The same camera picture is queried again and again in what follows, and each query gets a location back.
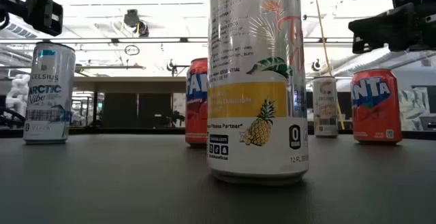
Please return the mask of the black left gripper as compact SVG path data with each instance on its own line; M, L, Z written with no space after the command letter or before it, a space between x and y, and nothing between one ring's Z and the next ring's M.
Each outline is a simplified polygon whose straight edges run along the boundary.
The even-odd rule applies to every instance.
M32 27L51 36L63 30L63 6L53 0L1 0L1 22L9 15L21 17Z

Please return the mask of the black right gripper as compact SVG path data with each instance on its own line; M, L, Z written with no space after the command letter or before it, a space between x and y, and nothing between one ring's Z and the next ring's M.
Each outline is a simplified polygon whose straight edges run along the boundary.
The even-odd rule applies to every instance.
M386 28L391 18L392 38ZM385 45L391 51L435 50L435 3L406 3L376 16L353 20L353 53L366 53Z

